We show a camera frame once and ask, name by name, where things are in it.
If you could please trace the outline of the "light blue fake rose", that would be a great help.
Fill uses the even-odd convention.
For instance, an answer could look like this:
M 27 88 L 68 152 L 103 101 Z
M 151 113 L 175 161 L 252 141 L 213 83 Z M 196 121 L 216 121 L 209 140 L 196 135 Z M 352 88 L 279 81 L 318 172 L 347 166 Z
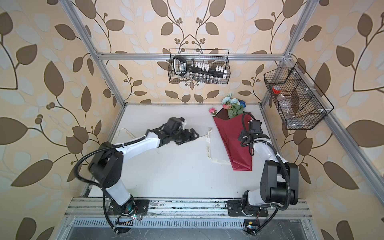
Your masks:
M 226 97 L 223 98 L 222 104 L 232 105 L 232 107 L 227 110 L 228 117 L 230 119 L 238 115 L 242 115 L 244 113 L 244 108 L 240 105 L 239 100 L 237 98 L 233 98 L 231 93 L 229 93 Z

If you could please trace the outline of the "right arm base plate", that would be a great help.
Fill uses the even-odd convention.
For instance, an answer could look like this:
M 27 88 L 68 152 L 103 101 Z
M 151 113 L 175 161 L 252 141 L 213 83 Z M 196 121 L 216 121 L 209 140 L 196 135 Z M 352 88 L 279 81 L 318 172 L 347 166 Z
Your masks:
M 243 204 L 240 200 L 229 200 L 225 204 L 230 217 L 268 217 L 268 211 L 257 206 Z

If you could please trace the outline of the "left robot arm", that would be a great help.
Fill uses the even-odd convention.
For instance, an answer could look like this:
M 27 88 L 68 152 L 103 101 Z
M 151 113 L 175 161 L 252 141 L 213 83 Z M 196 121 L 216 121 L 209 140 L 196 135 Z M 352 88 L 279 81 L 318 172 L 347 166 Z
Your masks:
M 103 192 L 103 213 L 108 225 L 115 234 L 122 234 L 122 228 L 116 227 L 108 216 L 106 198 L 110 198 L 113 203 L 120 207 L 120 216 L 132 217 L 135 214 L 134 197 L 125 187 L 122 177 L 123 164 L 146 151 L 153 150 L 170 142 L 182 145 L 194 141 L 200 135 L 194 129 L 179 129 L 173 131 L 165 130 L 167 127 L 162 125 L 160 128 L 147 130 L 146 134 L 126 143 L 112 145 L 105 142 L 99 149 L 85 155 L 73 167 L 76 179 L 83 183 L 98 187 Z M 79 167 L 90 157 L 93 157 L 89 164 L 89 172 L 95 178 L 94 181 L 85 179 L 80 175 Z

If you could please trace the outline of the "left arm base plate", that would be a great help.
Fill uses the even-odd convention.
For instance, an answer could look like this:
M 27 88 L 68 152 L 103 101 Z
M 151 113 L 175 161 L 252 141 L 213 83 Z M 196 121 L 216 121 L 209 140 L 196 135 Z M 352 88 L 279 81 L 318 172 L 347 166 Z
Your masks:
M 150 200 L 147 199 L 130 199 L 122 206 L 118 205 L 115 200 L 111 200 L 108 210 L 114 216 L 126 215 L 145 215 L 149 210 Z

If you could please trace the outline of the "magenta fake rose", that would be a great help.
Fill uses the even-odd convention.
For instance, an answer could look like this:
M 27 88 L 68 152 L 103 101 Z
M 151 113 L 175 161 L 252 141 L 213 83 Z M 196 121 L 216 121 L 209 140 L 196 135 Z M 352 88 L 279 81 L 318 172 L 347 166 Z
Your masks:
M 210 113 L 213 117 L 216 117 L 217 114 L 218 114 L 218 111 L 217 111 L 217 109 L 215 109 L 215 108 L 210 108 L 210 109 L 209 109 L 209 113 Z

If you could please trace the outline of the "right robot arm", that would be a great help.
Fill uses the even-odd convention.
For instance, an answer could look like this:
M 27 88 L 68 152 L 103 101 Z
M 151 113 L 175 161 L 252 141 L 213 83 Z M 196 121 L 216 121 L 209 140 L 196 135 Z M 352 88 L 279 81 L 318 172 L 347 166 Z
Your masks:
M 273 208 L 272 215 L 262 224 L 247 225 L 248 235 L 257 235 L 277 214 L 285 211 L 299 200 L 299 169 L 287 162 L 270 143 L 264 134 L 242 130 L 239 136 L 242 147 L 250 147 L 251 153 L 258 153 L 263 159 L 264 167 L 260 186 L 257 190 L 246 191 L 242 195 L 242 213 L 246 216 L 258 214 L 260 210 Z

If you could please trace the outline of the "cream ribbon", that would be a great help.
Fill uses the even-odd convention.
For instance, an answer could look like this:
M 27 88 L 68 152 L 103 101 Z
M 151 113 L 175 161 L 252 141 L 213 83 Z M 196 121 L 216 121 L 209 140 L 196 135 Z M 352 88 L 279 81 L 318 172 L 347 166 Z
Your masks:
M 116 131 L 113 138 L 113 144 L 128 142 L 136 139 L 126 128 L 120 128 Z M 224 144 L 220 138 L 216 127 L 208 128 L 204 135 L 200 135 L 197 141 L 206 142 L 207 157 L 215 164 L 231 165 L 230 159 L 226 153 Z

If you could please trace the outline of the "dark red wrapping paper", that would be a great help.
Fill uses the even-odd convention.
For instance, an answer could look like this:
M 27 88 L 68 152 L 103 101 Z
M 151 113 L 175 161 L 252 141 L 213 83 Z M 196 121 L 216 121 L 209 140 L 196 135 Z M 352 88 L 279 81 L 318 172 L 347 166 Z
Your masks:
M 234 171 L 252 171 L 252 156 L 249 149 L 241 147 L 241 141 L 238 140 L 241 131 L 244 129 L 243 115 L 230 119 L 228 110 L 221 109 L 214 117 L 216 127 Z

